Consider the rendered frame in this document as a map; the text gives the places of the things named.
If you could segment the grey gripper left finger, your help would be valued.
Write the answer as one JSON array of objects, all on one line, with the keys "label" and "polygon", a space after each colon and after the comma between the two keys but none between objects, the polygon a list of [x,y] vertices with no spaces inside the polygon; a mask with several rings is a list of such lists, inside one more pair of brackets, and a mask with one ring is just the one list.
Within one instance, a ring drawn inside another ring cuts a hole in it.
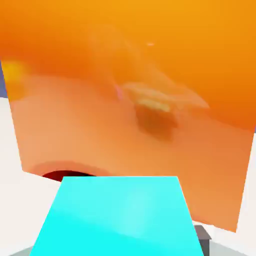
[{"label": "grey gripper left finger", "polygon": [[24,248],[22,250],[19,250],[15,253],[12,253],[10,256],[30,256],[30,253],[32,251],[33,247]]}]

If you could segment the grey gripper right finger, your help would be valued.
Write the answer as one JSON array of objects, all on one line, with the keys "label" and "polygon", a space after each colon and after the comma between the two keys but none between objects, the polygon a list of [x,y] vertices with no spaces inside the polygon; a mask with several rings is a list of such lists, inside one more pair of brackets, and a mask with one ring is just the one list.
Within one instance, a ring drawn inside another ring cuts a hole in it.
[{"label": "grey gripper right finger", "polygon": [[204,256],[239,256],[239,252],[215,243],[202,225],[194,225]]}]

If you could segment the small cyan cube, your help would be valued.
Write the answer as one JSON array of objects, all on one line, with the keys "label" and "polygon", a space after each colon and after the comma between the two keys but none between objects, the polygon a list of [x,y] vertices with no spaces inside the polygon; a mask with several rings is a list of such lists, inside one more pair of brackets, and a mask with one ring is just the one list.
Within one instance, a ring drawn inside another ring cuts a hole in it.
[{"label": "small cyan cube", "polygon": [[204,256],[175,176],[63,178],[29,256]]}]

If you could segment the large orange box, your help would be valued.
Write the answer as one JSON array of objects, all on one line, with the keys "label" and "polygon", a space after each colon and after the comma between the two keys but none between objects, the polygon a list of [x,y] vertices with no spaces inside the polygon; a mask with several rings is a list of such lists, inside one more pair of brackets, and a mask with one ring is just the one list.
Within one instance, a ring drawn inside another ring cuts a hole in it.
[{"label": "large orange box", "polygon": [[256,128],[256,0],[0,0],[23,171],[176,176],[235,232]]}]

